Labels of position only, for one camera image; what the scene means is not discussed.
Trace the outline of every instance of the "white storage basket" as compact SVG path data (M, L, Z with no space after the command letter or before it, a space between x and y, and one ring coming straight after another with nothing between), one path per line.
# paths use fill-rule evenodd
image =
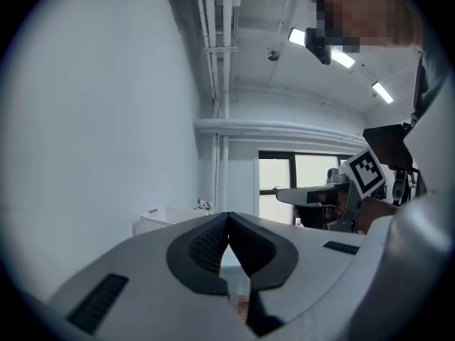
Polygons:
M133 233L143 234L209 214L210 212L205 210L182 210L172 207L154 209L141 215L141 222L133 225Z

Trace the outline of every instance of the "black rubber pad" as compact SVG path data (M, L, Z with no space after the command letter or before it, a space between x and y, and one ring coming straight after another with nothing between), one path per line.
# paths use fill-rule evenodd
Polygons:
M299 259L288 239L224 212L175 238L166 252L168 267L193 292L226 296L228 284L219 274L228 244L257 292L281 287Z
M114 305L128 280L116 274L106 276L66 318L67 321L92 334Z
M356 255L357 251L359 250L359 247L341 244L340 242L326 242L323 246L332 250L340 251L342 253L347 253L351 255Z

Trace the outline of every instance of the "smoke detector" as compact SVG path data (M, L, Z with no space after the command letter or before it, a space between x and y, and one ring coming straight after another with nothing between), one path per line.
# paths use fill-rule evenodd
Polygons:
M276 51L276 50L271 50L271 51L269 52L269 54L267 55L267 59L268 59L269 61L271 61L271 62L276 62L276 61L278 61L279 57L280 57L280 54L279 54L279 52Z

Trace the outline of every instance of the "white wall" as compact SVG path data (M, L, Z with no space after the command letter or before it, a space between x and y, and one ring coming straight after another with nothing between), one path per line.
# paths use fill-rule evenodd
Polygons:
M401 124L404 121L409 121L413 112L412 97L402 102L392 102L388 105L381 102L366 115L365 127L375 128L378 126Z
M230 117L234 119L315 125L349 134L361 134L365 127L365 120L360 116L298 97L233 89L230 102Z
M2 244L46 300L141 213L195 205L198 93L168 0L44 0L9 58Z

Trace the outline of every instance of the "black vent grille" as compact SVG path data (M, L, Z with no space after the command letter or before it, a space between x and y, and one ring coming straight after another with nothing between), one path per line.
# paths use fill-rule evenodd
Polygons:
M189 254L201 268L218 275L226 247L228 247L228 234L226 220L224 220L196 237L190 243Z
M359 247L341 244L340 242L326 242L323 246L332 250L340 251L342 253L347 253L351 255L356 255L357 251L359 250Z
M66 318L67 321L92 334L114 305L128 280L116 274L106 276Z

